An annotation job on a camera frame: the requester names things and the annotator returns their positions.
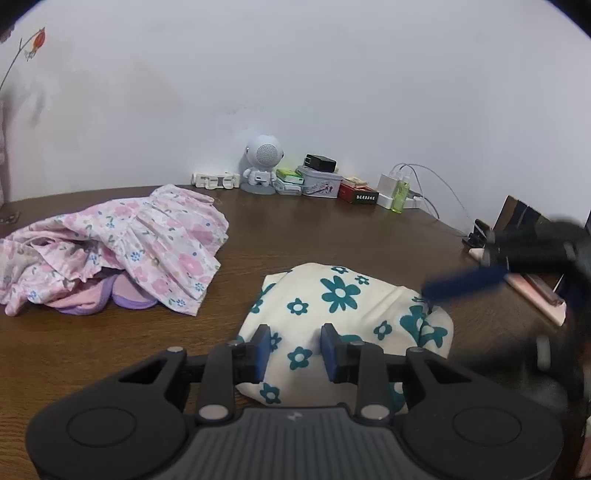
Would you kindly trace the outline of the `white robot figurine speaker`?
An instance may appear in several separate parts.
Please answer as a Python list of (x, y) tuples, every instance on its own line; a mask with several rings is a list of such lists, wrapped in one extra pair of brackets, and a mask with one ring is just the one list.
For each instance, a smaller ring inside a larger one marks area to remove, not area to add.
[(283, 146), (276, 137), (259, 135), (251, 138), (245, 146), (247, 167), (242, 172), (239, 188), (256, 195), (274, 195), (276, 166), (283, 160), (283, 156)]

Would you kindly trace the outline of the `black phone clip stand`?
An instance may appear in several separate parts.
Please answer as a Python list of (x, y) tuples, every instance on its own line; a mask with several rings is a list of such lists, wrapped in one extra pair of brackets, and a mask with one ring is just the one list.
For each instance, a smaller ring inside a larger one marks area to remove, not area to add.
[(474, 221), (473, 230), (462, 239), (462, 243), (467, 250), (473, 248), (484, 248), (487, 244), (495, 240), (493, 228), (481, 219)]

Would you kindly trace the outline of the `dried rose bouquet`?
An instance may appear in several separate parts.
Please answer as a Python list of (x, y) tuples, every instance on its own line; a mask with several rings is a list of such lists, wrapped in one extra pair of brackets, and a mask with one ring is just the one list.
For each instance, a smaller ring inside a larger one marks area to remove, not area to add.
[(46, 41), (46, 28), (45, 27), (38, 29), (26, 40), (24, 40), (23, 38), (21, 38), (19, 40), (19, 45), (18, 45), (17, 51), (16, 51), (13, 59), (11, 60), (10, 64), (8, 65), (6, 71), (1, 79), (0, 89), (4, 88), (4, 86), (7, 82), (7, 79), (9, 77), (11, 71), (13, 70), (16, 62), (20, 58), (23, 58), (26, 61), (32, 60), (37, 55), (38, 51), (44, 46), (45, 41)]

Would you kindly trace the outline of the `white power strip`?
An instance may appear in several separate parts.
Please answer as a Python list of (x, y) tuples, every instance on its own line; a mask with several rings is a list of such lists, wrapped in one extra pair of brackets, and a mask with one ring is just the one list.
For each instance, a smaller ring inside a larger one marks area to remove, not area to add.
[(239, 187), (240, 176), (238, 174), (228, 172), (215, 175), (193, 173), (191, 176), (191, 185), (195, 188), (206, 190), (231, 190)]

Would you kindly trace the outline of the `red black box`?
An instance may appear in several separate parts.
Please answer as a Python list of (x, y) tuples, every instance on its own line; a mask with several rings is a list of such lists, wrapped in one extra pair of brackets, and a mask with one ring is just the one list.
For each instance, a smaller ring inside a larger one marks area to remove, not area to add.
[(338, 197), (353, 205), (376, 205), (379, 193), (372, 189), (365, 180), (355, 176), (342, 178)]

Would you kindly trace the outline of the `white charger block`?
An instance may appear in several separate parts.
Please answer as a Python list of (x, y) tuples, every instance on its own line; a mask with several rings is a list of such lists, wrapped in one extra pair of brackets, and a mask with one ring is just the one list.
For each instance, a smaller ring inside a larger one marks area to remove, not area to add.
[[(398, 179), (400, 178), (401, 176), (399, 174), (381, 175), (377, 186), (377, 192), (379, 193), (379, 198), (377, 200), (378, 206), (392, 211), (391, 207), (393, 202), (394, 188), (396, 188)], [(419, 209), (422, 206), (422, 200), (422, 195), (412, 191), (410, 188), (405, 209)]]

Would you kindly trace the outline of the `small black box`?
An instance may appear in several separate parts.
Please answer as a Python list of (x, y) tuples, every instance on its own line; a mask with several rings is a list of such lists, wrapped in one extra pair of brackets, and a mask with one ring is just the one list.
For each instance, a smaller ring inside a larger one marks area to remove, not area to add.
[(335, 173), (337, 161), (323, 155), (308, 154), (304, 158), (304, 166), (320, 172)]

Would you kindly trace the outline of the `green spray bottle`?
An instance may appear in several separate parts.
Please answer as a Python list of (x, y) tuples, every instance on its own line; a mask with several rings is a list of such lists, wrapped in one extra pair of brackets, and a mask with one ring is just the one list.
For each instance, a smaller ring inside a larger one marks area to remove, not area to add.
[(406, 200), (408, 197), (409, 190), (410, 190), (410, 176), (405, 175), (404, 177), (401, 177), (400, 179), (398, 179), (398, 183), (396, 185), (396, 188), (394, 188), (393, 202), (392, 202), (392, 207), (391, 207), (391, 209), (394, 211), (394, 213), (398, 213), (398, 214), (403, 213), (403, 211), (405, 209)]

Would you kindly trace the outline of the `pink floral garment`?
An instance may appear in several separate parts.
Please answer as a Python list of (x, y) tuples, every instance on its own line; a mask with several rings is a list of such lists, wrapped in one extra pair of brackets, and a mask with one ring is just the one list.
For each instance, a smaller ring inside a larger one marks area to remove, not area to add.
[(216, 254), (228, 227), (213, 198), (174, 185), (34, 222), (1, 240), (1, 303), (15, 316), (117, 270), (167, 308), (194, 316), (221, 268)]

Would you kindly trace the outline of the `dark phone on pad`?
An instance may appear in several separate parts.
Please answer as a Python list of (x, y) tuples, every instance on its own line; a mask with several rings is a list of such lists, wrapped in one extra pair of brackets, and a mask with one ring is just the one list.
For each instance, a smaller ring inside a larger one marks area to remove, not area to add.
[(548, 304), (560, 306), (564, 303), (562, 297), (557, 293), (556, 286), (551, 287), (538, 275), (524, 274), (523, 277)]

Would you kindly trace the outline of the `cream green-flower garment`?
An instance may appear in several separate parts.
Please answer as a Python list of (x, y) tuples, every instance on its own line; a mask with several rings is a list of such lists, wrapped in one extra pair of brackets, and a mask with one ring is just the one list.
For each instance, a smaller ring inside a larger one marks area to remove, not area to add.
[(356, 386), (329, 381), (320, 337), (325, 323), (342, 339), (366, 341), (403, 355), (420, 347), (448, 356), (454, 324), (419, 293), (344, 266), (307, 263), (266, 276), (238, 332), (248, 342), (270, 327), (270, 359), (262, 382), (238, 392), (267, 407), (318, 407), (356, 403)]

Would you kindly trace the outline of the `green white small boxes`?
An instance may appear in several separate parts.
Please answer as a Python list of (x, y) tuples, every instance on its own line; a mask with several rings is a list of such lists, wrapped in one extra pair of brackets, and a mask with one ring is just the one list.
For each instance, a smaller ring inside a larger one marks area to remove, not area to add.
[(280, 195), (300, 196), (303, 193), (304, 177), (297, 171), (277, 168), (273, 188)]

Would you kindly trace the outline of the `brown cardboard box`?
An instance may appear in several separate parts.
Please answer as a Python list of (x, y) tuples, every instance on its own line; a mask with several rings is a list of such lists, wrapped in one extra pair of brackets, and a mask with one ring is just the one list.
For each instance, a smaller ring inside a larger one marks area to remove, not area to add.
[(530, 205), (513, 196), (507, 196), (497, 217), (493, 231), (497, 233), (547, 222), (548, 219)]

